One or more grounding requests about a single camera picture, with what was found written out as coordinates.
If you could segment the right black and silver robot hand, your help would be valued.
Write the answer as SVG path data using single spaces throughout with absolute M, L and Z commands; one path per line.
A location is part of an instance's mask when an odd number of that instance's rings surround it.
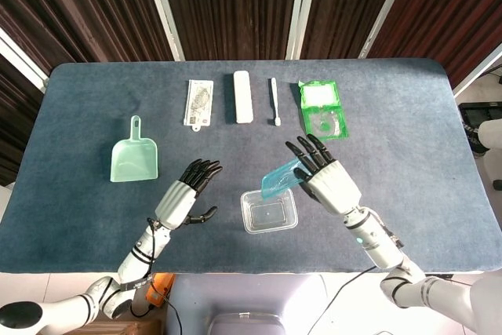
M 303 165 L 293 174 L 307 195 L 332 214 L 346 215 L 356 209 L 362 193 L 323 142 L 313 134 L 298 136 L 297 141 L 304 151 L 290 141 L 285 145 Z

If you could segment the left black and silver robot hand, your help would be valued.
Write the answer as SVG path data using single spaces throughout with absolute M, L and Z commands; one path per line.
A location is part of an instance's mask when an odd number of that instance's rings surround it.
M 217 206 L 198 216 L 192 216 L 190 211 L 196 199 L 222 169 L 219 161 L 202 161 L 200 158 L 193 161 L 162 197 L 155 209 L 157 221 L 173 231 L 182 225 L 203 224 L 211 219 L 218 210 Z

